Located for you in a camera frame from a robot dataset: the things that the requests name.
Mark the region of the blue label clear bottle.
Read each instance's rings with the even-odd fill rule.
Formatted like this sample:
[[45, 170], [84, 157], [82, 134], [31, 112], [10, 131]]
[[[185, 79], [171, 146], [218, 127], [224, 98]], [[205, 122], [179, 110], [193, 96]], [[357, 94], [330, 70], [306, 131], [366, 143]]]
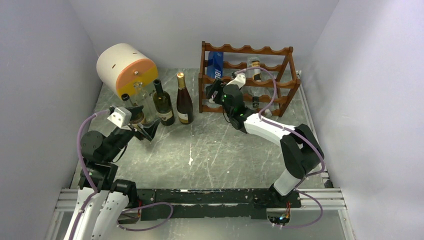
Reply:
[[222, 78], [224, 68], [224, 53], [222, 51], [210, 51], [206, 64], [206, 75], [212, 79]]

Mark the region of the gold foil wine bottle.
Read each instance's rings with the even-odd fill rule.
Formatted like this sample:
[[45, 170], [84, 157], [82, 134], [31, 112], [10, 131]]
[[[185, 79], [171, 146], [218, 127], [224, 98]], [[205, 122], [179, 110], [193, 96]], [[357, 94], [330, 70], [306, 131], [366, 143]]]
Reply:
[[178, 91], [177, 91], [177, 115], [178, 119], [182, 124], [191, 124], [194, 120], [193, 101], [188, 92], [185, 75], [183, 72], [176, 74]]

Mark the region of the dark green wine bottle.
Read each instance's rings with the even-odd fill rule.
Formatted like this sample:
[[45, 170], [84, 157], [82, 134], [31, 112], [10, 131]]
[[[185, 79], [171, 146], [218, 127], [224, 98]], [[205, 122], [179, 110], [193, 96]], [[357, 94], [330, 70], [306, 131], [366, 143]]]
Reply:
[[160, 118], [160, 121], [164, 126], [170, 126], [175, 122], [171, 97], [168, 92], [163, 90], [162, 82], [160, 79], [155, 79], [153, 81], [153, 85], [155, 88], [153, 102], [157, 116]]

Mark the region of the dark bottle brown label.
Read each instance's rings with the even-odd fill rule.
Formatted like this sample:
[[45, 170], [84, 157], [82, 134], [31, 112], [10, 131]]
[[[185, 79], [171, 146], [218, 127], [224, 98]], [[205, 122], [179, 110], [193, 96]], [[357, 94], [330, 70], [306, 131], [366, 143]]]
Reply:
[[144, 106], [134, 104], [127, 93], [121, 95], [125, 108], [131, 113], [130, 123], [141, 124], [145, 120]]

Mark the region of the clear glass bottle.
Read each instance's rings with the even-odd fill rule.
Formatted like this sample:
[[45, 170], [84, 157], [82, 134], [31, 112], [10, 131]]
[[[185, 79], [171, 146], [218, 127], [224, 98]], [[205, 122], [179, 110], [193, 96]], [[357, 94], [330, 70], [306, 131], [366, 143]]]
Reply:
[[157, 118], [154, 102], [142, 82], [137, 81], [133, 86], [135, 89], [135, 101], [139, 106], [143, 106], [144, 118], [141, 123], [145, 126], [151, 125]]

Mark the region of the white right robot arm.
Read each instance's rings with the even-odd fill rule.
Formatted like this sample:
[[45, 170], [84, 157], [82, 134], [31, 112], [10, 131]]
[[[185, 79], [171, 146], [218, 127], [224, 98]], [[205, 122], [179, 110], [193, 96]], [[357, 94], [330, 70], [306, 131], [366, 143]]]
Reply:
[[324, 153], [307, 125], [285, 125], [246, 107], [241, 86], [235, 80], [224, 83], [216, 79], [206, 87], [205, 96], [222, 106], [233, 128], [281, 147], [285, 170], [271, 185], [269, 199], [275, 207], [282, 207], [288, 202], [289, 193], [313, 175], [313, 169], [318, 165], [325, 168]]

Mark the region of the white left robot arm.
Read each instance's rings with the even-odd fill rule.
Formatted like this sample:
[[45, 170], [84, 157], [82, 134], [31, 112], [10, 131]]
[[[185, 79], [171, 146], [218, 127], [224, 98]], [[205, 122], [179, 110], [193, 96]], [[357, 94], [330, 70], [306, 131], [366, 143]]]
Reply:
[[92, 130], [78, 138], [81, 177], [65, 239], [103, 240], [125, 209], [142, 206], [136, 183], [115, 178], [118, 166], [114, 159], [123, 155], [132, 138], [151, 141], [158, 125], [156, 120], [140, 129], [116, 127], [109, 136]]

